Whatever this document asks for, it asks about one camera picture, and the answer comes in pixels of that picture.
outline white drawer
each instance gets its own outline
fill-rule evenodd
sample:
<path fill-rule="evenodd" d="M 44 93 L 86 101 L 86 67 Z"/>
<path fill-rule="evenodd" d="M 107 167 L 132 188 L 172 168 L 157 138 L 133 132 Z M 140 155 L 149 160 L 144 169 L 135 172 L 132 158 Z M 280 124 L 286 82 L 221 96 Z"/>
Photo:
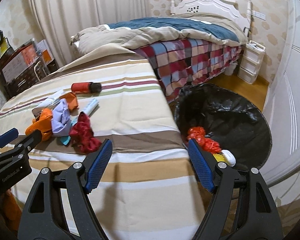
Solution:
<path fill-rule="evenodd" d="M 250 58 L 251 60 L 256 62 L 257 64 L 260 64 L 265 54 L 265 49 L 265 46 L 262 46 L 261 44 L 255 41 L 250 41 L 248 44 L 246 44 L 244 55 L 247 58 Z"/>
<path fill-rule="evenodd" d="M 239 68 L 238 77 L 243 79 L 245 82 L 249 84 L 253 84 L 257 79 L 258 74 L 254 74 L 245 70 L 244 68 Z"/>
<path fill-rule="evenodd" d="M 249 70 L 253 74 L 258 74 L 261 64 L 255 62 L 254 60 L 246 57 L 245 55 L 242 57 L 242 61 L 240 64 L 241 68 Z"/>

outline robotic arm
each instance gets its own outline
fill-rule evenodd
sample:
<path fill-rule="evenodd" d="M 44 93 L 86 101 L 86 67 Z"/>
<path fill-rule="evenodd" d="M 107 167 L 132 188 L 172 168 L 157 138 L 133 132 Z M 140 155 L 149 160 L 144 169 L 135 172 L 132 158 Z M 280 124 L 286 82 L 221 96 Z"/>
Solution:
<path fill-rule="evenodd" d="M 31 172 L 28 153 L 41 141 L 34 132 L 13 150 L 0 154 L 0 194 Z M 192 139 L 188 153 L 202 186 L 213 193 L 206 215 L 192 240 L 282 240 L 282 226 L 271 193 L 256 168 L 234 170 L 217 162 Z M 0 228 L 0 239 L 8 240 L 107 240 L 88 194 L 95 189 L 112 154 L 106 139 L 97 152 L 62 171 L 43 168 L 24 206 L 18 239 Z M 80 236 L 69 231 L 60 190 L 67 189 L 71 211 Z M 237 211 L 231 233 L 221 236 L 234 188 L 239 188 Z"/>

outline purple cloth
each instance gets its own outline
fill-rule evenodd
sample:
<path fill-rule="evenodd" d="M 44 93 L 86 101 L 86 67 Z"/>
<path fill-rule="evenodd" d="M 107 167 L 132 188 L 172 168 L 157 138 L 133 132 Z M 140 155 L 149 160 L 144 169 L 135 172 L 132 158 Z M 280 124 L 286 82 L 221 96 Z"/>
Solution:
<path fill-rule="evenodd" d="M 54 136 L 67 136 L 71 129 L 70 112 L 67 101 L 63 98 L 52 110 L 52 133 Z"/>

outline bed post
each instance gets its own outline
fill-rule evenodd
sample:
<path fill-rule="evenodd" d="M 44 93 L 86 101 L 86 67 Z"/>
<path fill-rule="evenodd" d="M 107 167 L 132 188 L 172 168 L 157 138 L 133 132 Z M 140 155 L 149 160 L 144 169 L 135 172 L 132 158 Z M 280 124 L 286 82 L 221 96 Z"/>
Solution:
<path fill-rule="evenodd" d="M 249 29 L 245 29 L 244 34 L 248 37 L 249 35 L 249 31 L 251 28 L 251 15 L 252 15 L 252 10 L 251 10 L 251 0 L 248 0 L 248 4 L 247 4 L 247 15 L 246 18 L 249 22 Z"/>
<path fill-rule="evenodd" d="M 170 11 L 171 11 L 171 15 L 175 15 L 175 2 L 174 0 L 171 0 L 171 8 L 170 8 Z"/>

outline wall switch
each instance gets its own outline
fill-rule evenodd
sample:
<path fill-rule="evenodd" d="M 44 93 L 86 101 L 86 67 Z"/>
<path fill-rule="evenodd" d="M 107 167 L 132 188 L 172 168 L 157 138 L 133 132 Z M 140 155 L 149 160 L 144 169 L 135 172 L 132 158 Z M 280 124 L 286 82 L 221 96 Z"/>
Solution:
<path fill-rule="evenodd" d="M 266 20 L 266 15 L 263 13 L 252 11 L 252 15 L 262 20 Z"/>

